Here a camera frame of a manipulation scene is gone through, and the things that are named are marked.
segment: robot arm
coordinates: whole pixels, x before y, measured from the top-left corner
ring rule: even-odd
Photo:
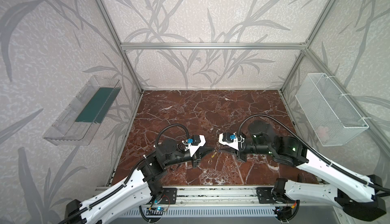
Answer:
[[[203,135],[193,135],[182,142],[184,148],[171,139],[156,144],[156,150],[144,155],[127,178],[91,199],[83,202],[75,199],[68,203],[65,220],[59,224],[110,223],[134,207],[159,203],[164,191],[159,179],[167,174],[166,168],[185,162],[191,162],[196,168],[205,155],[214,151],[213,148],[200,148],[205,143]]]
[[[297,138],[279,137],[266,122],[260,120],[252,122],[248,126],[248,132],[250,138],[239,133],[240,140],[236,133],[220,134],[219,143],[230,147],[222,150],[235,155],[241,162],[246,162],[247,154],[269,154],[278,163],[305,170],[329,183],[309,184],[278,178],[272,192],[274,199],[282,202],[305,199],[326,203],[364,221],[373,221],[386,214],[384,200],[377,196],[376,189],[368,186],[368,184],[382,186],[382,180],[378,176],[364,176],[344,168],[318,152],[308,150]],[[335,166],[366,181],[367,184],[347,176]]]

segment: green mat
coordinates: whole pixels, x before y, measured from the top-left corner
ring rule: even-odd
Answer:
[[[76,118],[76,122],[101,124],[119,91],[120,88],[99,88]]]

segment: aluminum frame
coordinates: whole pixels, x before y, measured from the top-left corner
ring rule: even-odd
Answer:
[[[132,77],[133,80],[134,80],[134,83],[135,83],[136,86],[137,86],[137,90],[138,90],[139,92],[142,92],[143,89],[142,89],[142,87],[141,87],[140,82],[139,82],[138,79],[137,79],[137,76],[135,75],[135,72],[134,72],[134,70],[133,70],[133,67],[131,66],[130,61],[129,61],[129,59],[127,58],[126,54],[124,53],[124,51],[123,51],[122,48],[120,47],[120,40],[119,40],[119,38],[118,38],[118,34],[116,33],[115,28],[114,28],[114,26],[113,26],[113,24],[112,24],[112,22],[111,22],[111,20],[110,20],[110,16],[108,15],[108,12],[107,12],[107,10],[106,10],[106,7],[104,6],[103,0],[94,0],[94,1],[95,1],[95,4],[96,4],[96,6],[97,6],[97,8],[98,8],[98,10],[99,10],[99,12],[100,12],[100,14],[102,15],[103,20],[104,20],[104,22],[105,22],[105,24],[106,24],[106,26],[107,26],[107,28],[108,28],[108,30],[109,30],[109,32],[110,32],[110,35],[111,35],[111,37],[112,37],[112,39],[113,39],[113,41],[114,41],[114,44],[115,44],[115,46],[116,46],[117,49],[118,49],[118,52],[119,52],[120,57],[121,57],[122,60],[124,61],[127,70],[129,71],[131,77]]]
[[[302,50],[304,43],[122,43],[123,50]]]
[[[330,13],[334,9],[334,7],[337,5],[338,1],[339,0],[328,0],[323,11],[321,12],[320,16],[318,17],[317,22],[315,23],[312,31],[310,32],[309,37],[306,40],[306,44],[307,44],[306,48],[309,48],[310,45],[313,43],[313,41],[315,40],[315,37],[318,35],[320,29],[324,25],[326,19],[328,19]]]
[[[118,167],[120,156],[122,155],[123,149],[126,145],[127,138],[129,137],[129,134],[130,134],[131,126],[133,125],[135,116],[137,115],[138,107],[140,106],[140,103],[141,103],[143,96],[144,96],[144,93],[142,92],[142,93],[140,93],[140,97],[137,99],[135,109],[133,111],[133,114],[131,115],[131,119],[129,120],[129,124],[127,125],[126,134],[124,135],[124,137],[122,138],[122,141],[120,143],[119,151],[118,151],[118,154],[116,155],[115,164],[111,166],[110,171],[109,171],[110,175],[107,176],[107,178],[106,178],[105,182],[107,183],[106,184],[107,187],[110,186],[112,179],[113,179],[114,170]]]
[[[326,19],[329,17],[330,13],[334,9],[334,7],[336,6],[338,1],[339,0],[328,0],[328,2],[326,3],[324,9],[322,10],[320,16],[318,17],[317,22],[315,23],[312,31],[310,32],[309,37],[306,39],[306,46],[305,46],[304,49],[309,48],[310,45],[313,43],[313,41],[315,40],[315,37],[318,35],[321,27],[325,23]],[[303,56],[304,56],[304,53],[303,53],[303,51],[301,51],[301,53],[298,56],[298,58],[296,59],[294,65],[292,66],[290,72],[288,73],[284,83],[282,84],[282,88],[281,88],[282,92],[284,92],[284,90],[286,89],[288,83],[290,83],[290,81],[293,78],[295,72],[298,70],[299,66],[301,65],[301,62],[303,60]]]
[[[356,108],[359,114],[363,117],[366,117],[366,122],[369,128],[366,130],[373,140],[377,143],[379,148],[383,150],[388,156],[390,156],[390,142],[386,136],[386,134],[380,129],[378,124],[370,118],[367,112],[360,106],[360,104],[355,100],[355,98],[349,93],[349,91],[344,88],[342,83],[334,77],[332,72],[329,70],[327,66],[325,66],[318,56],[309,48],[304,51],[306,57],[313,63],[313,65],[319,70],[319,72],[323,72],[330,77],[330,79],[335,83],[335,85],[341,90],[342,93],[346,94],[347,99],[351,102],[353,107]]]
[[[259,204],[256,188],[274,187],[273,185],[189,185],[164,187],[178,189],[176,204],[170,205],[170,207],[280,206],[277,203]],[[97,187],[94,195],[98,195],[108,188]],[[323,206],[326,204],[302,200],[300,205]]]

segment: black cable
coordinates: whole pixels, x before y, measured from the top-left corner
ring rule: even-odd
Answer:
[[[373,189],[376,189],[376,190],[379,190],[379,191],[383,191],[383,192],[387,192],[387,193],[390,193],[390,188],[385,188],[385,187],[381,187],[379,185],[375,185],[375,184],[372,184],[372,183],[368,183],[367,181],[345,171],[344,169],[340,168],[339,166],[337,165],[334,165],[332,164],[327,158],[325,158],[324,156],[322,156],[319,152],[317,152],[314,148],[312,148],[308,143],[306,143],[305,141],[303,141],[303,139],[301,139],[298,135],[296,135],[293,131],[291,131],[286,125],[282,124],[280,121],[278,121],[276,118],[273,118],[271,117],[270,115],[267,115],[267,114],[254,114],[254,115],[251,115],[249,117],[247,117],[240,125],[240,127],[238,128],[237,130],[237,136],[239,136],[241,134],[241,128],[242,126],[244,125],[244,123],[246,121],[248,121],[249,119],[251,118],[254,118],[254,117],[257,117],[257,116],[261,116],[261,117],[266,117],[266,118],[269,118],[269,119],[272,119],[274,120],[275,122],[277,122],[278,124],[280,124],[283,128],[285,128],[292,136],[294,136],[295,138],[297,138],[299,141],[302,142],[302,144],[309,150],[311,151],[315,156],[317,156],[319,159],[321,159],[322,161],[324,161],[326,164],[328,164],[330,167],[333,167],[334,169],[338,170],[339,172],[343,173],[344,175],[358,181],[359,183],[362,183],[364,185],[368,185],[369,187],[373,188]]]
[[[180,143],[180,144],[178,145],[178,148],[179,148],[179,149],[181,149],[182,151],[185,151],[185,150],[186,150],[186,149],[185,149],[185,147],[186,147],[186,145],[185,145],[185,144],[183,144],[183,143]]]
[[[287,210],[277,210],[276,213],[289,212],[290,210],[292,210],[291,207],[288,207]]]
[[[245,142],[238,142],[238,150],[239,151],[244,151],[245,149],[246,149]]]
[[[376,196],[377,197],[386,197],[386,196],[390,196],[390,193],[380,193],[380,194],[377,194]]]
[[[160,217],[157,221],[151,222],[151,219],[147,219],[147,218],[146,218],[144,212],[142,211],[142,207],[141,207],[141,206],[139,206],[139,209],[140,209],[140,213],[141,213],[142,218],[143,218],[145,221],[147,221],[148,223],[156,223],[156,222],[158,222],[158,221],[161,219],[161,217]]]
[[[89,205],[89,208],[91,209],[92,207],[100,204],[101,202],[105,201],[106,199],[110,198],[111,196],[115,195],[117,192],[119,192],[122,188],[125,187],[125,185],[127,184],[127,182],[129,182],[130,180],[130,177],[133,175],[133,172],[134,170],[137,168],[137,166],[143,161],[144,159],[141,159],[139,160],[135,165],[134,167],[131,169],[129,175],[127,176],[127,178],[124,180],[124,184],[120,185],[119,187],[117,187],[114,191],[110,192],[109,194],[107,194],[106,196],[104,196],[103,198],[93,202],[92,204]],[[65,218],[64,220],[60,221],[58,224],[66,224],[68,221],[70,220],[73,220],[74,218],[80,216],[82,213],[86,212],[88,210],[88,207],[84,207],[82,208],[81,210],[77,211],[76,213],[68,216],[67,218]]]
[[[169,169],[171,169],[171,171],[176,171],[177,169],[179,169],[180,166],[181,166],[181,163],[179,163],[175,169],[173,169],[171,166],[169,166]]]
[[[296,206],[295,206],[295,212],[292,214],[292,216],[290,218],[287,219],[287,221],[290,221],[292,218],[294,218],[296,216],[296,214],[298,213],[298,210],[299,210],[299,203],[300,203],[300,200],[297,200],[295,201],[296,202]]]
[[[183,124],[171,124],[171,125],[168,125],[168,126],[166,126],[165,128],[163,128],[163,130],[161,130],[161,131],[158,133],[157,138],[156,138],[156,140],[154,141],[154,145],[156,146],[156,148],[157,148],[157,146],[158,146],[158,141],[160,140],[161,135],[163,135],[163,133],[164,133],[167,129],[170,129],[170,128],[172,128],[172,127],[181,127],[181,128],[183,128],[184,131],[186,132],[186,137],[187,137],[187,139],[190,138],[190,133],[188,132],[188,129],[186,128],[186,126],[184,126]]]

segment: red wire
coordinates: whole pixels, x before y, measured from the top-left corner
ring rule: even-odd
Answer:
[[[166,198],[168,199],[168,207],[167,207],[167,210],[168,210],[168,208],[169,208],[169,206],[170,206],[170,199],[169,199],[169,197],[166,196],[166,195],[163,195],[163,197],[166,197]]]

